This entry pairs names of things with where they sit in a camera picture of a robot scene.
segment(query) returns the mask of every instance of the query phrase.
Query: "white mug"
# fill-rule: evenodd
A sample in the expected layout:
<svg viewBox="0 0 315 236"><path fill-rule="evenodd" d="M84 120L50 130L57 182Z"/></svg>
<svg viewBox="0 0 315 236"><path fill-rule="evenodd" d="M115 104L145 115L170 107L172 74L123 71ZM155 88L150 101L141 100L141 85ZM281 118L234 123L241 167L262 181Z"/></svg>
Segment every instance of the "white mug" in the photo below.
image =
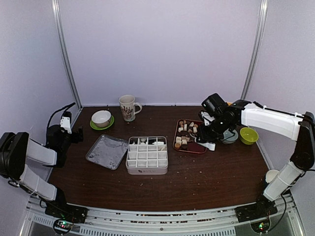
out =
<svg viewBox="0 0 315 236"><path fill-rule="evenodd" d="M135 102L136 98L132 95L124 95L119 98L120 108L123 113L123 117L125 121L134 121L136 119L136 114L138 114L142 110L142 106L140 103Z"/></svg>

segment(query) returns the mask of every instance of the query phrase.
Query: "dark brown tabletop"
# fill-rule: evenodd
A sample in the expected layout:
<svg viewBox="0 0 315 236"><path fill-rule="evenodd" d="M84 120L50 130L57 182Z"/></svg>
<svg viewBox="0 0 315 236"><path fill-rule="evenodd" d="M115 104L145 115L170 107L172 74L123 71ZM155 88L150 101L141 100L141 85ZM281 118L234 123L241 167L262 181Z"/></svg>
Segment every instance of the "dark brown tabletop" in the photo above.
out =
<svg viewBox="0 0 315 236"><path fill-rule="evenodd" d="M90 128L91 116L108 110L115 117L108 130ZM205 154L178 152L172 147L177 120L196 119L201 107L144 106L136 120L123 120L119 107L88 107L74 130L84 126L84 141L72 144L61 169L54 168L49 182L61 188L72 204L120 210L174 211L210 209L254 202L263 191L262 177L268 171L257 145L237 140L217 143ZM117 170L85 159L101 134L128 140L132 136L165 136L168 172L161 176L129 175L126 157Z"/></svg>

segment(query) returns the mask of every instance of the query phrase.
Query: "green bowl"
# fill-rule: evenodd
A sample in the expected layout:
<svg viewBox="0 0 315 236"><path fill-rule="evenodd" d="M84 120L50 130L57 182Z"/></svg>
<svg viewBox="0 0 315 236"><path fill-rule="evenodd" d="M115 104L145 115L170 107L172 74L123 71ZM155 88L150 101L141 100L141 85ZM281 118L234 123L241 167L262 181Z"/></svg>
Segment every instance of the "green bowl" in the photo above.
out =
<svg viewBox="0 0 315 236"><path fill-rule="evenodd" d="M259 138L258 133L255 130L248 127L242 128L240 130L240 135L241 141L246 145L254 144Z"/></svg>

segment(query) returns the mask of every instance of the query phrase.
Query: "robotic arm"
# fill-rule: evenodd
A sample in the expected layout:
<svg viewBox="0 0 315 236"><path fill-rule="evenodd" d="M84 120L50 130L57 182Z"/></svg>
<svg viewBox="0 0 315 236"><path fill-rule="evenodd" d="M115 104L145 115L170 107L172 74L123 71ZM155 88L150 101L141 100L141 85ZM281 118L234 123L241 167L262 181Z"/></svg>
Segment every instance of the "robotic arm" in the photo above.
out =
<svg viewBox="0 0 315 236"><path fill-rule="evenodd" d="M195 141L210 150L215 150L215 141L223 138L224 131L233 131L237 125L262 128L296 141L290 161L257 198L257 203L236 209L240 222L264 217L267 212L276 213L274 200L314 165L314 115L310 112L302 115L277 111L245 100L228 105L217 93L204 100L202 106L206 112L201 111L199 116L204 124L198 127Z"/></svg>
<svg viewBox="0 0 315 236"><path fill-rule="evenodd" d="M27 132L4 133L0 138L0 175L9 178L10 185L37 194L47 205L46 214L84 223L87 209L67 204L61 189L40 178L25 163L28 157L45 166L63 167L71 143L83 140L82 128L72 132L70 122L71 113L64 112L59 125L48 127L46 146L30 139Z"/></svg>

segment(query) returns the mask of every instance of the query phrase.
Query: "brown tray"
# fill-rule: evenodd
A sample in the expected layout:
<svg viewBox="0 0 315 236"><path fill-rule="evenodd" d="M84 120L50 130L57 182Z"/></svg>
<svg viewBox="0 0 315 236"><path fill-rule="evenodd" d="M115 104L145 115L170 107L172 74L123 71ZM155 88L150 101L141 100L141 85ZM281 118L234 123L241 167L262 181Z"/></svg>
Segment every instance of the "brown tray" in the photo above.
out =
<svg viewBox="0 0 315 236"><path fill-rule="evenodd" d="M173 148L176 150L176 151L182 151L182 152L188 152L188 153L195 153L195 154L204 154L206 151L207 151L207 148L204 147L204 146L201 146L195 142L189 142L187 144L187 150L184 150L184 149L181 149L182 147L180 147L179 149L176 149L175 148L175 144L176 144L176 136L181 136L181 135L178 135L178 128L180 127L180 124L179 122L181 121L188 121L188 122L193 122L197 125L201 125L203 122L201 121L198 121L198 120L192 120L192 119L179 119L177 121L177 125L176 125L176 130L175 130L175 135L174 135L174 141L173 141Z"/></svg>

